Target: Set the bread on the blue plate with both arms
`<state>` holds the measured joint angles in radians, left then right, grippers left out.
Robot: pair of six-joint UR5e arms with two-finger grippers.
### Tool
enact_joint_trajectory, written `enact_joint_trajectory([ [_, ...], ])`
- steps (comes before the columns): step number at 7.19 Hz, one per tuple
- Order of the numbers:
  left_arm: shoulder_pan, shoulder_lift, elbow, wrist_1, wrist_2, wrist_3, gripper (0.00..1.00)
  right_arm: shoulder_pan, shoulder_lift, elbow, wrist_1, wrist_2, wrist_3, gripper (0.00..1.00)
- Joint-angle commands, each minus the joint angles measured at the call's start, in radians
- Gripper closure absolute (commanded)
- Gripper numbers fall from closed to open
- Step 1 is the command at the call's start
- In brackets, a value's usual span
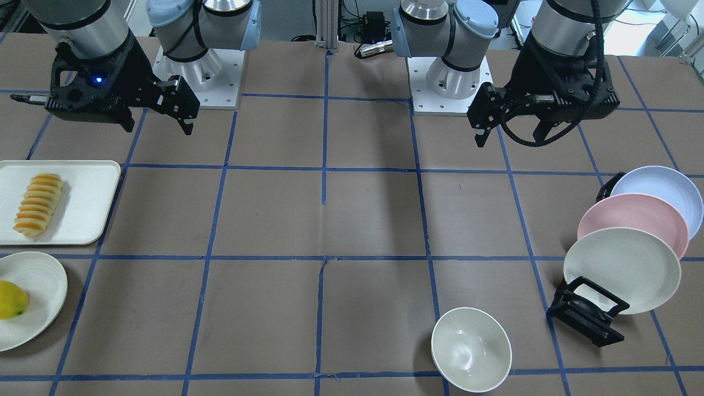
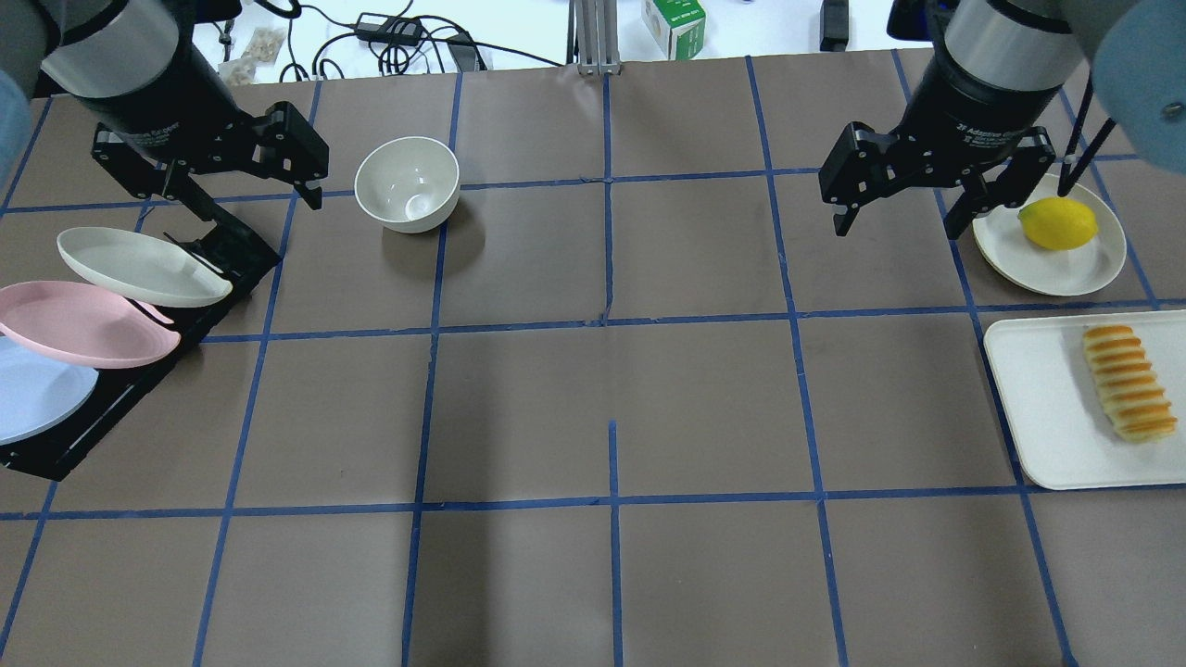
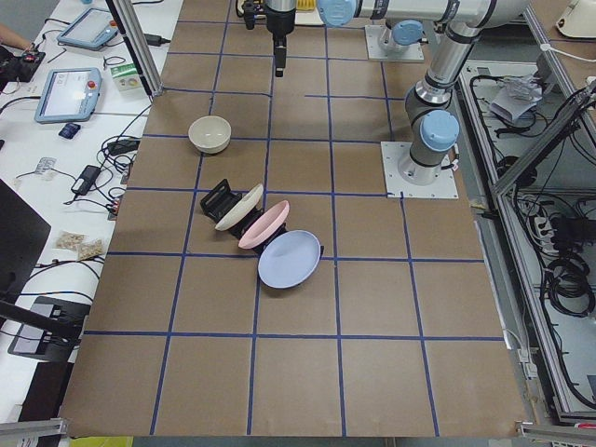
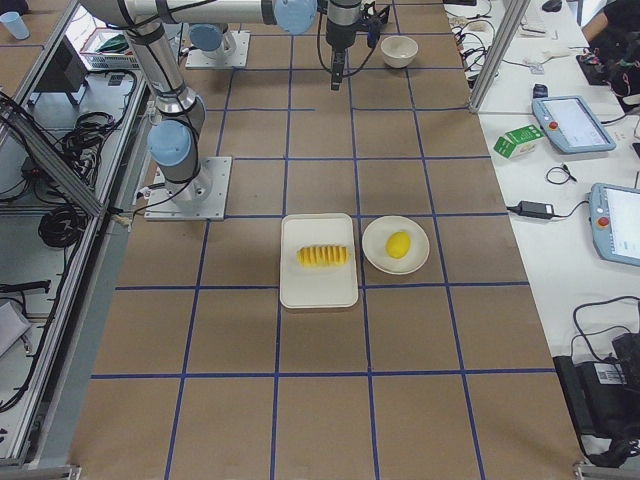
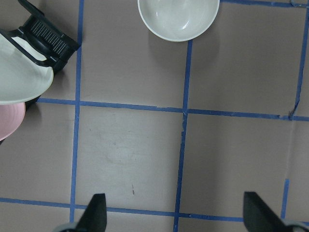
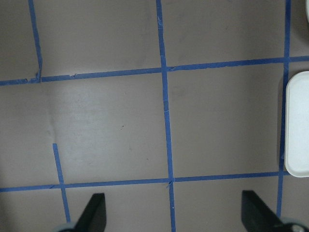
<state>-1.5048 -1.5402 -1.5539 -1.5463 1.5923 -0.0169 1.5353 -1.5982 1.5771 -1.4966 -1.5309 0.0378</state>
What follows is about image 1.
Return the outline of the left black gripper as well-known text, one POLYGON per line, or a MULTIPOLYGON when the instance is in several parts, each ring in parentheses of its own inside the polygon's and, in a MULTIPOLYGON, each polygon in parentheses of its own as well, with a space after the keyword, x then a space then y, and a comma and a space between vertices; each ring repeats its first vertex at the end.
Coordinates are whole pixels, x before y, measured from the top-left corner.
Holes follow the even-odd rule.
POLYGON ((505 86, 483 83, 467 111, 478 148, 485 147, 490 129, 516 116, 536 116, 532 137, 536 145, 548 145, 550 132, 562 123, 611 115, 620 100, 602 47, 594 37, 583 55, 564 56, 528 38, 505 86))

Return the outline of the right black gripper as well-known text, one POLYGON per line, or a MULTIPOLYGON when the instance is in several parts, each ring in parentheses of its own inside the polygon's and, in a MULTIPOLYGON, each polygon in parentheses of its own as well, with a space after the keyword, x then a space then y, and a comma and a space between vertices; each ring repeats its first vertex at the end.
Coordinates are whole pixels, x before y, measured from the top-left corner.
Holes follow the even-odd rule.
POLYGON ((159 79, 133 33, 113 52, 95 59, 79 58, 67 38, 55 50, 48 95, 13 93, 12 100, 42 106, 62 120, 118 124, 126 133, 134 130, 131 108, 150 108, 176 120, 184 135, 192 135, 198 97, 182 76, 159 79))

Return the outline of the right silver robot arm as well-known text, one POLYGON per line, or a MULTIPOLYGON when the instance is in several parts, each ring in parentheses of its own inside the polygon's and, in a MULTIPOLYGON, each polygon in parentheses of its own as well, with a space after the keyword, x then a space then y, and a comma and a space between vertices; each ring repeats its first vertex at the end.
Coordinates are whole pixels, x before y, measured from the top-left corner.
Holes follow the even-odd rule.
POLYGON ((25 1, 56 42, 48 95, 11 100, 76 122, 133 131, 133 108, 173 118, 186 135, 198 116, 196 91, 223 77, 216 50, 251 51, 261 37, 259 1, 148 1, 149 23, 169 65, 161 79, 111 1, 25 1))

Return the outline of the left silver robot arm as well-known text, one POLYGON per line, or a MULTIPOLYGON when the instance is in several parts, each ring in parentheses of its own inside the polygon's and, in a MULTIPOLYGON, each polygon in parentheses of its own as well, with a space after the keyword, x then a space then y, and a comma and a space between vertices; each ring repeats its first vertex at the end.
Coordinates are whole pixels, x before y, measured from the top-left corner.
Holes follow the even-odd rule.
POLYGON ((583 120, 620 104, 605 60, 604 29, 624 2, 544 1, 503 87, 480 82, 500 17, 484 1, 401 1, 390 34, 397 56, 432 57, 427 82, 451 100, 473 95, 466 115, 475 142, 500 127, 524 146, 550 145, 583 120))

